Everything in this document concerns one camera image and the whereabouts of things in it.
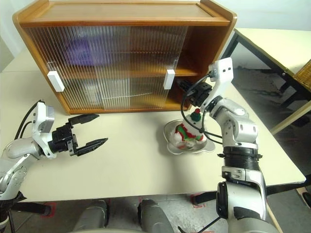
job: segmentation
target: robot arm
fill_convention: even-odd
[[[72,117],[68,122],[50,132],[54,123],[54,109],[38,102],[34,110],[32,137],[20,138],[9,143],[0,157],[0,232],[7,222],[7,212],[17,201],[20,185],[30,166],[44,157],[56,158],[57,152],[69,151],[70,155],[83,155],[101,146],[108,138],[88,142],[78,148],[74,124],[87,123],[99,115],[86,114]]]
[[[230,233],[276,233],[265,222],[265,182],[258,164],[262,156],[258,154],[257,125],[244,108],[221,97],[233,79],[232,60],[216,61],[209,70],[214,87],[201,83],[188,97],[192,105],[199,106],[201,112],[208,111],[221,127],[224,150],[219,156],[225,161],[222,167],[225,182],[218,184],[217,213],[227,220]],[[191,86],[187,81],[178,84],[184,91]]]

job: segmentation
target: black cable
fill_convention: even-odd
[[[19,138],[22,138],[22,137],[23,137],[23,134],[24,134],[24,132],[25,132],[25,129],[26,129],[27,125],[29,125],[30,123],[32,123],[32,121],[28,121],[28,122],[24,125],[24,128],[23,128],[23,130],[21,131],[20,137],[19,137]]]
[[[213,220],[211,223],[209,223],[207,226],[205,226],[204,228],[202,228],[200,231],[198,231],[197,233],[202,233],[203,231],[205,231],[207,228],[209,228],[211,225],[213,225],[215,222],[217,222],[220,219],[220,217],[217,217],[215,220]],[[179,231],[181,233],[186,233],[183,229],[181,229],[181,227],[177,227],[179,229]]]
[[[204,110],[204,112],[203,112],[203,116],[202,116],[202,129],[204,130],[204,119],[205,119],[205,114],[206,114],[206,110]],[[214,139],[211,139],[209,136],[208,136],[208,134],[206,133],[206,131],[204,131],[203,132],[203,134],[205,135],[205,137],[206,138],[208,138],[210,141],[212,141],[212,142],[215,142],[215,143],[218,143],[218,144],[221,144],[222,145],[222,143],[221,142],[219,142],[219,141],[216,141],[216,140],[214,140]]]
[[[193,84],[189,89],[188,91],[186,91],[186,93],[184,94],[183,98],[182,98],[182,101],[181,101],[181,104],[180,104],[180,113],[181,115],[183,116],[183,119],[188,123],[190,124],[193,128],[195,128],[196,130],[198,130],[199,132],[202,132],[204,133],[204,135],[206,136],[206,134],[209,134],[209,135],[212,135],[214,137],[218,137],[218,138],[222,138],[221,136],[217,135],[217,134],[214,134],[214,133],[210,133],[210,132],[207,132],[204,130],[204,128],[198,128],[196,126],[194,126],[190,121],[188,121],[188,119],[186,118],[185,116],[185,113],[184,113],[184,104],[185,104],[185,101],[186,101],[186,98],[188,97],[190,91],[192,91],[199,83],[201,83],[201,81],[203,81],[204,79],[208,78],[209,77],[209,74],[205,75],[204,77],[202,77],[199,81],[197,81],[195,84]]]
[[[10,227],[11,227],[11,233],[15,233],[15,226],[14,226],[14,221],[13,221],[11,210],[9,210],[9,222],[10,222]]]
[[[19,128],[18,128],[18,130],[17,130],[17,132],[16,132],[16,135],[15,135],[14,140],[18,139],[18,136],[19,136],[19,133],[20,133],[20,131],[21,131],[21,128],[23,127],[23,125],[24,125],[24,123],[25,123],[27,117],[29,116],[29,114],[30,114],[30,113],[33,111],[33,109],[35,109],[35,107],[37,106],[37,103],[38,103],[38,102],[42,102],[42,101],[41,101],[41,100],[37,101],[37,102],[28,110],[28,112],[27,112],[26,115],[24,116],[24,118],[23,118],[23,120],[21,121],[21,123],[20,123],[20,125],[19,125]]]

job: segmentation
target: ribbed glass panel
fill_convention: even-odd
[[[184,26],[31,27],[48,70],[56,70],[71,110],[161,109],[166,69],[175,69]]]

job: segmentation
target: white wall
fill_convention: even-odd
[[[25,47],[12,14],[34,0],[0,0],[0,33],[16,56]],[[311,31],[311,0],[216,0],[238,15],[236,27]],[[237,46],[232,54],[234,66],[265,68],[254,55]]]

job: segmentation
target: cabinet top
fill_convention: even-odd
[[[220,5],[193,1],[38,0],[13,16],[22,26],[136,25],[227,26],[231,13]]]

